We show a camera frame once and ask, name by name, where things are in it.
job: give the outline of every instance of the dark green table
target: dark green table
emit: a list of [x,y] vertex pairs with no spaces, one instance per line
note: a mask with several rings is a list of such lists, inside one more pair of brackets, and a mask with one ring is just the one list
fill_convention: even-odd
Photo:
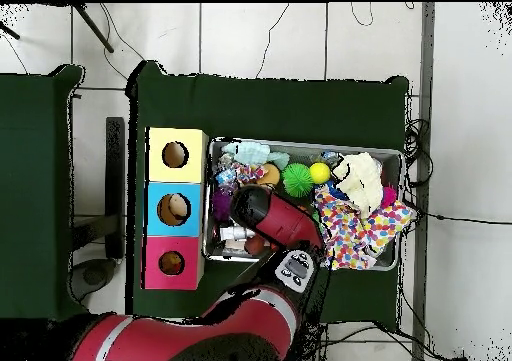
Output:
[[[152,61],[130,76],[127,312],[157,317],[199,315],[247,263],[207,261],[196,291],[140,289],[144,196],[144,128],[198,128],[208,136],[241,137],[403,151],[403,77],[388,82],[242,80],[168,76]],[[323,322],[379,321],[396,327],[398,267],[332,273]]]
[[63,319],[83,312],[71,265],[69,99],[83,70],[0,74],[0,317]]

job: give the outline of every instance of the black stand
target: black stand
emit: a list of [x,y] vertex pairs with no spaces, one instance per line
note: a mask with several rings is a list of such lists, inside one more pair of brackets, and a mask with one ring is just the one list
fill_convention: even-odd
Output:
[[106,123],[105,215],[82,220],[73,226],[72,249],[105,237],[106,259],[93,259],[73,267],[70,279],[73,298],[81,303],[85,296],[107,285],[116,263],[124,255],[124,120],[109,117]]
[[16,33],[14,30],[11,30],[9,27],[7,27],[1,21],[0,21],[0,30],[7,33],[9,36],[14,37],[16,40],[20,40],[20,35],[18,33]]
[[[100,42],[105,46],[107,51],[109,51],[111,54],[114,53],[114,48],[108,43],[108,40],[105,39],[103,34],[101,34],[100,29],[94,24],[94,21],[92,21],[91,17],[89,17],[89,14],[85,12],[85,9],[83,9],[81,6],[73,5],[73,8],[77,10],[77,12],[80,14],[80,16],[84,19],[86,24],[91,28],[92,32],[96,35],[98,39],[100,39]],[[15,31],[11,30],[9,27],[7,27],[5,24],[3,24],[0,21],[0,30],[4,33],[8,34],[9,36],[14,37],[16,40],[20,40],[20,35],[16,33]]]
[[77,12],[81,15],[81,17],[84,19],[84,21],[87,23],[87,25],[91,28],[93,33],[96,35],[98,39],[100,39],[100,42],[103,43],[103,46],[109,51],[111,54],[114,53],[114,48],[110,46],[110,43],[108,43],[108,40],[105,39],[105,37],[101,34],[100,29],[94,24],[94,21],[92,21],[91,17],[89,17],[89,14],[85,12],[85,9],[83,9],[81,6],[73,5],[73,7],[77,10]]
[[109,117],[106,123],[105,215],[82,220],[73,226],[73,251],[105,236],[108,258],[124,255],[124,120]]

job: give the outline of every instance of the white plush toy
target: white plush toy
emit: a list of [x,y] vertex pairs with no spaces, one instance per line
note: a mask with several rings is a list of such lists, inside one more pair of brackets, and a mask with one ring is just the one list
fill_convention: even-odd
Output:
[[370,154],[346,155],[332,173],[340,181],[336,188],[359,208],[361,218],[368,218],[380,206],[380,170]]

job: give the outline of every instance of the shape sorter box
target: shape sorter box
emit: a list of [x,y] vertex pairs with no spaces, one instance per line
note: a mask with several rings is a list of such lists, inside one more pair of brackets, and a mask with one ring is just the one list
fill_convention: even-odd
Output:
[[[203,183],[208,137],[202,130],[150,127],[148,144],[149,180],[152,182]],[[166,149],[179,145],[184,161],[166,164]]]
[[[180,225],[169,226],[158,217],[160,200],[170,194],[179,194],[187,202],[188,217]],[[148,186],[147,236],[192,236],[199,237],[203,221],[202,185],[194,183],[157,183]]]
[[[168,253],[181,257],[179,274],[165,274],[161,258]],[[204,271],[200,237],[149,236],[146,243],[146,261],[143,289],[195,290]]]

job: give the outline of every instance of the polka dot fabric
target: polka dot fabric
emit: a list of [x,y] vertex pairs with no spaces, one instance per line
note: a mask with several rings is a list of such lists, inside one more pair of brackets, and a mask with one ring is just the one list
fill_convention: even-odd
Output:
[[326,243],[329,266],[332,269],[367,270],[375,265],[386,245],[411,220],[411,211],[399,201],[376,210],[368,219],[360,219],[357,211],[346,201],[329,193],[327,185],[315,189],[315,206],[323,223],[322,236]]

